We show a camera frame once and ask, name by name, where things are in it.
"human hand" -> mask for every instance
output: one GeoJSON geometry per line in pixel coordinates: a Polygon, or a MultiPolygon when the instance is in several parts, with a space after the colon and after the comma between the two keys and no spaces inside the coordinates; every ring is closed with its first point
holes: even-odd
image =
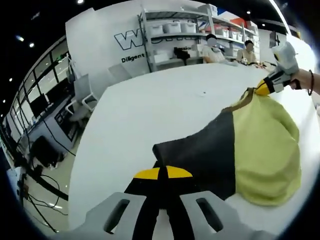
{"type": "Polygon", "coordinates": [[[294,80],[298,80],[300,82],[300,86],[302,89],[310,89],[311,88],[311,73],[309,71],[299,69],[299,71],[291,76],[290,87],[292,89],[297,88],[297,83],[294,80]]]}

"tabletop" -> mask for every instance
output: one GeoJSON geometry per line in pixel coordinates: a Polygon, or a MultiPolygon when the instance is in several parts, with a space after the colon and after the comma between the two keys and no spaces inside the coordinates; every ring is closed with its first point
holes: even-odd
{"type": "MultiPolygon", "coordinates": [[[[154,144],[200,131],[220,111],[256,87],[268,72],[254,66],[198,64],[158,71],[108,87],[80,141],[70,178],[69,228],[80,226],[86,213],[114,192],[123,192],[133,176],[152,168],[154,144]]],[[[235,194],[226,203],[255,230],[280,234],[298,213],[316,179],[320,130],[306,91],[286,87],[271,96],[300,130],[301,187],[285,204],[261,207],[235,194]]],[[[155,232],[172,239],[166,215],[155,232]]]]}

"metal shelving unit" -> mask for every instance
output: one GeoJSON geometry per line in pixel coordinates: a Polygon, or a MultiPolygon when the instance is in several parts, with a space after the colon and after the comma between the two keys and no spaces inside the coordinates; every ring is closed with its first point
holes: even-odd
{"type": "MultiPolygon", "coordinates": [[[[229,43],[231,43],[231,47],[232,47],[232,43],[243,44],[243,47],[244,47],[244,45],[245,45],[244,42],[246,41],[246,34],[248,34],[249,36],[255,35],[255,33],[253,31],[245,28],[244,24],[242,24],[240,26],[240,25],[237,25],[229,20],[220,18],[218,16],[213,16],[211,13],[211,10],[209,8],[207,9],[207,13],[203,13],[203,12],[197,12],[197,11],[184,11],[184,10],[148,10],[148,11],[146,11],[142,7],[142,12],[137,17],[138,17],[140,30],[141,30],[142,43],[143,43],[144,50],[145,50],[146,60],[147,60],[147,64],[148,64],[150,72],[156,72],[158,70],[157,66],[167,65],[167,64],[172,64],[172,63],[179,63],[182,61],[181,59],[172,58],[172,59],[164,61],[164,62],[156,63],[152,40],[161,39],[161,38],[163,38],[163,39],[172,38],[172,37],[195,37],[195,39],[196,39],[195,41],[197,41],[197,43],[199,44],[200,39],[205,38],[207,33],[199,32],[198,21],[208,22],[208,24],[210,25],[212,34],[215,34],[214,24],[219,24],[219,25],[228,27],[229,30],[231,28],[236,28],[236,29],[242,31],[244,41],[236,40],[236,39],[229,38],[229,37],[224,37],[221,35],[216,35],[217,39],[225,40],[225,41],[228,41],[229,43]],[[197,33],[180,32],[180,33],[164,33],[164,34],[159,34],[159,35],[151,35],[150,29],[149,29],[149,26],[150,26],[149,23],[152,21],[161,21],[161,20],[188,20],[188,21],[192,21],[192,22],[196,23],[197,33]]],[[[198,56],[189,58],[189,61],[190,60],[199,60],[199,59],[201,59],[201,57],[199,56],[199,53],[198,53],[198,56]]]]}

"white shirt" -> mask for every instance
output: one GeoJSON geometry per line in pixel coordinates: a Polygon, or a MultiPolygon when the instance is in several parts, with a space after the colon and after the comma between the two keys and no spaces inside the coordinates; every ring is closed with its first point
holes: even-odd
{"type": "Polygon", "coordinates": [[[210,60],[213,63],[222,63],[222,62],[226,61],[225,56],[222,54],[222,52],[219,48],[211,47],[208,45],[203,46],[202,56],[210,58],[210,60]]]}
{"type": "Polygon", "coordinates": [[[236,60],[240,62],[242,58],[246,59],[248,64],[257,62],[256,55],[253,51],[240,49],[237,53],[236,60]]]}

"wrist bracelet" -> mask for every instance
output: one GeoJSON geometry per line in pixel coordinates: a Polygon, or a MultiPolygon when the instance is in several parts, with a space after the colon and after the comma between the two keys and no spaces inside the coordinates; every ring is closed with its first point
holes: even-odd
{"type": "Polygon", "coordinates": [[[312,92],[314,91],[314,85],[315,85],[315,76],[311,70],[309,70],[311,73],[311,90],[308,89],[308,95],[311,96],[312,92]]]}

